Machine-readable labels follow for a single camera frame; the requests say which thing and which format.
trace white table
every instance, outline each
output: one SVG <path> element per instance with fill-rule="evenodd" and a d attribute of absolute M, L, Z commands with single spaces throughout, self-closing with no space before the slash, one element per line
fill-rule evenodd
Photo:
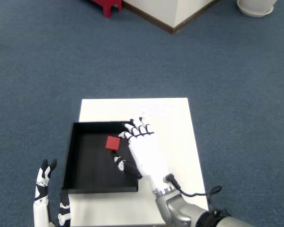
<path fill-rule="evenodd" d="M 182 189 L 204 193 L 187 98 L 83 99 L 79 121 L 127 121 L 145 115 Z M 185 200 L 208 209 L 204 196 Z M 74 227 L 165 224 L 145 179 L 139 181 L 138 192 L 71 194 L 70 203 Z"/>

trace black box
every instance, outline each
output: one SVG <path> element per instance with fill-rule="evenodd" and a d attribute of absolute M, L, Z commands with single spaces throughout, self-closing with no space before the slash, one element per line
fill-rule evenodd
<path fill-rule="evenodd" d="M 118 136 L 129 122 L 74 123 L 62 189 L 68 193 L 136 192 L 138 180 L 121 173 L 106 150 L 107 136 Z M 119 152 L 135 165 L 126 140 Z"/>

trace blue carpet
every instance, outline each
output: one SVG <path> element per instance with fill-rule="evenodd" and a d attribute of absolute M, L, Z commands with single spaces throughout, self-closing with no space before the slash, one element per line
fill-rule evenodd
<path fill-rule="evenodd" d="M 32 226 L 43 158 L 57 214 L 82 98 L 178 96 L 216 206 L 284 227 L 284 0 L 262 19 L 224 0 L 176 36 L 85 0 L 0 0 L 0 227 Z"/>

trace red block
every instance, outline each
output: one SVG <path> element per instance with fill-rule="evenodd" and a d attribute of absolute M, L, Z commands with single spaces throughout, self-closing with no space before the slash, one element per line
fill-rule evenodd
<path fill-rule="evenodd" d="M 107 136 L 105 148 L 108 150 L 118 151 L 120 145 L 120 138 L 114 136 Z"/>

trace robotic hand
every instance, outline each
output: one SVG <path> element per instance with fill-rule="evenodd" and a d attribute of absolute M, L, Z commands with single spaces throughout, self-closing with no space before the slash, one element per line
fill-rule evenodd
<path fill-rule="evenodd" d="M 129 149 L 138 171 L 141 176 L 149 179 L 156 195 L 158 209 L 168 225 L 175 227 L 252 227 L 231 217 L 227 212 L 206 211 L 187 203 L 181 195 L 184 192 L 180 190 L 174 176 L 168 172 L 167 162 L 161 153 L 156 134 L 151 126 L 143 118 L 131 120 L 131 122 L 132 124 L 125 124 L 128 131 L 122 132 L 119 136 L 128 140 Z M 115 157 L 115 162 L 119 170 L 126 173 L 127 161 L 118 156 Z"/>
<path fill-rule="evenodd" d="M 124 125 L 128 131 L 122 132 L 119 136 L 128 140 L 129 149 L 141 176 L 149 179 L 155 193 L 165 189 L 171 190 L 171 186 L 163 181 L 169 171 L 159 149 L 156 134 L 142 118 L 131 122 L 132 125 Z"/>
<path fill-rule="evenodd" d="M 39 169 L 34 201 L 34 226 L 35 227 L 55 227 L 55 222 L 52 219 L 50 211 L 50 202 L 48 200 L 48 184 L 51 178 L 52 171 L 57 166 L 57 160 L 52 161 L 48 165 L 47 160 L 43 160 Z M 60 211 L 58 215 L 60 227 L 71 226 L 70 202 L 67 192 L 61 192 Z"/>

